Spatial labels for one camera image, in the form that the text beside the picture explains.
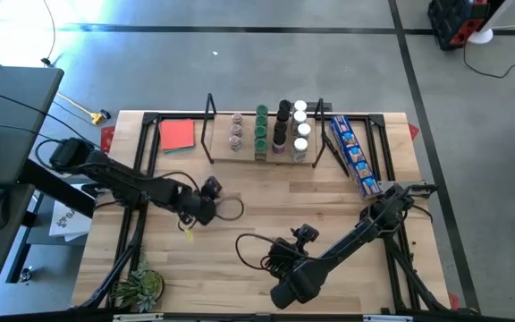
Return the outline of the purple garlic powder jar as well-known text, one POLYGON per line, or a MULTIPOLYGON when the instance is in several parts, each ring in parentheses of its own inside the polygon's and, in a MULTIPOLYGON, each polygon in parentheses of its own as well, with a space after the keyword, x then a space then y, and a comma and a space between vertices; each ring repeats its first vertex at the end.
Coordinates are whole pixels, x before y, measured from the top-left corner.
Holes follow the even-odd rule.
POLYGON ((284 132, 276 131, 274 133, 272 141, 272 151, 274 155, 280 156, 284 153, 286 140, 287 138, 284 132))

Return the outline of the black metal wood shelf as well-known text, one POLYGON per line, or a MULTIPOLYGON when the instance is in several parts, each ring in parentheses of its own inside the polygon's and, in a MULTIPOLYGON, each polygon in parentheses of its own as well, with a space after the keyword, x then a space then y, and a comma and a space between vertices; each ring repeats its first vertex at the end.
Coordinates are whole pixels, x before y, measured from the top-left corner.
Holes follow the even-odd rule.
POLYGON ((285 151, 282 154, 273 152, 275 114, 268 115, 266 127, 266 146, 260 150, 261 154, 256 157, 255 149, 255 112, 247 112, 242 115, 240 139, 241 147, 237 150, 230 148, 230 138, 233 112, 218 113, 211 93, 207 94, 203 124, 200 134, 200 145, 204 149, 211 164, 214 162, 236 162, 236 163, 270 163, 276 165, 311 165, 316 167, 323 154, 323 130, 321 122, 328 121, 333 110, 330 103, 325 103, 320 98, 316 103, 308 102, 313 106, 313 113, 308 113, 306 123, 312 128, 308 137, 308 148, 301 161, 293 159, 293 147, 291 144, 296 140, 291 129, 286 131, 285 151))

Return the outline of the potted succulent plant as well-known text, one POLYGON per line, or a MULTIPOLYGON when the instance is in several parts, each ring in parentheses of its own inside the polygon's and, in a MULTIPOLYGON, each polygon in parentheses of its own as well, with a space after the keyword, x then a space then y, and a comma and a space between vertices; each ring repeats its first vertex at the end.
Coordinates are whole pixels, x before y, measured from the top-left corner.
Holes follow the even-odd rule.
POLYGON ((151 311, 165 291, 165 280, 141 257, 136 270, 114 287, 114 298, 122 308, 133 307, 139 313, 151 311))

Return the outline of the blue plastic wrap box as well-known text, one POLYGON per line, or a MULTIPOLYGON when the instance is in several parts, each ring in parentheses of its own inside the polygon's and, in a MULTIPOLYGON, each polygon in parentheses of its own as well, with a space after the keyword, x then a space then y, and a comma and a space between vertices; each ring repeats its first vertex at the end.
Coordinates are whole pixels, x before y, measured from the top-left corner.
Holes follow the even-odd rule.
POLYGON ((346 115, 331 118, 331 130, 339 146, 341 157, 350 175, 357 181, 362 199, 373 198, 382 193, 377 179, 359 144, 346 115))

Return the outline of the white printed sheet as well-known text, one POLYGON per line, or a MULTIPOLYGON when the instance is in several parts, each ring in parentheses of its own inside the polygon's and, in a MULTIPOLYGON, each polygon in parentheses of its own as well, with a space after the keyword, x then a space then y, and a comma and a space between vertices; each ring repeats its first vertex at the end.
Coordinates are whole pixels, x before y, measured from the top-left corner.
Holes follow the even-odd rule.
POLYGON ((87 216, 56 201, 48 235, 63 237, 66 242, 70 242, 86 235, 90 231, 91 223, 92 220, 87 216))

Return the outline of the black desk base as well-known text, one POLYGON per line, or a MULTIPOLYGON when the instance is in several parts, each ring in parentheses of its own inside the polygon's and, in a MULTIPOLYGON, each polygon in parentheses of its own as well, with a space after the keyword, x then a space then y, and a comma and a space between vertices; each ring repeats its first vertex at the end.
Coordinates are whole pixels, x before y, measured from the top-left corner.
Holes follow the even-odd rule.
POLYGON ((83 215, 92 217, 95 201, 84 192, 72 187, 72 183, 80 180, 61 179, 41 165, 28 160, 19 177, 19 183, 31 184, 39 192, 35 205, 29 211, 29 205, 21 213, 20 228, 24 228, 20 238, 19 248, 13 258, 13 263, 6 277, 8 284, 17 284, 21 280, 21 271, 25 269, 25 261, 33 245, 82 247, 86 237, 79 236, 69 241, 63 237, 50 237, 48 229, 52 224, 52 210, 54 201, 62 202, 65 206, 74 206, 83 215))

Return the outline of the black metal clamp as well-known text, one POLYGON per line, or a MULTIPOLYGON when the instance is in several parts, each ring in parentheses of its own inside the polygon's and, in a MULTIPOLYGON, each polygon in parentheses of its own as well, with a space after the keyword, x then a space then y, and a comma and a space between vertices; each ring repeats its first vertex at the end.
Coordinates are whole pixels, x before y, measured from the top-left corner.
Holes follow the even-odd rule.
POLYGON ((420 182, 411 186, 409 194, 411 197, 429 199, 437 190, 438 186, 434 183, 420 182))

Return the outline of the grey desk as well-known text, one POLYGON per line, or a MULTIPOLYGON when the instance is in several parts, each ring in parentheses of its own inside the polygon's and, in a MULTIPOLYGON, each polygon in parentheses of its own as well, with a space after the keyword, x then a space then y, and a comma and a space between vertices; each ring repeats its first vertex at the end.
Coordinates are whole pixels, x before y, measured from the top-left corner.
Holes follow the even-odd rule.
POLYGON ((21 171, 64 76, 58 68, 0 66, 0 188, 9 191, 9 221, 0 229, 0 274, 34 187, 21 171))

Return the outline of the black red tool case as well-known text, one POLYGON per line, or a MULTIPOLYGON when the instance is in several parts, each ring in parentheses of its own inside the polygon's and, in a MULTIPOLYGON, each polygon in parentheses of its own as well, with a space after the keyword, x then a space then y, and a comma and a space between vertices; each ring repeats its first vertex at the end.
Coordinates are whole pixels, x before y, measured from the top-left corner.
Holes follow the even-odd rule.
POLYGON ((488 0, 431 0, 427 17, 440 49, 464 47, 488 17, 489 9, 488 0))

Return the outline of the white stand base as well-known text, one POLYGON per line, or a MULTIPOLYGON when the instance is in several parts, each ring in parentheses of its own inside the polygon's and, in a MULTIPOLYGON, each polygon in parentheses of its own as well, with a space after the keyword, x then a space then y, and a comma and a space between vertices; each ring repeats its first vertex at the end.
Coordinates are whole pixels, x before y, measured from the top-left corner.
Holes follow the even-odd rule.
POLYGON ((488 7, 485 18, 477 30, 471 34, 468 42, 476 45, 490 42, 494 37, 497 22, 514 2, 515 0, 487 0, 488 7))

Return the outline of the silver bracket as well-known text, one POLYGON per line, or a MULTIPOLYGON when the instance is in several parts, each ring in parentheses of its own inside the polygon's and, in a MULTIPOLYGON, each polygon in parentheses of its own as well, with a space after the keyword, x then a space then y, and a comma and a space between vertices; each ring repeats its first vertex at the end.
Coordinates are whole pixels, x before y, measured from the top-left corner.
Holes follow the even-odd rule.
POLYGON ((163 322, 163 313, 139 313, 114 315, 112 322, 163 322))
POLYGON ((414 322, 413 317, 403 315, 364 315, 363 322, 414 322))

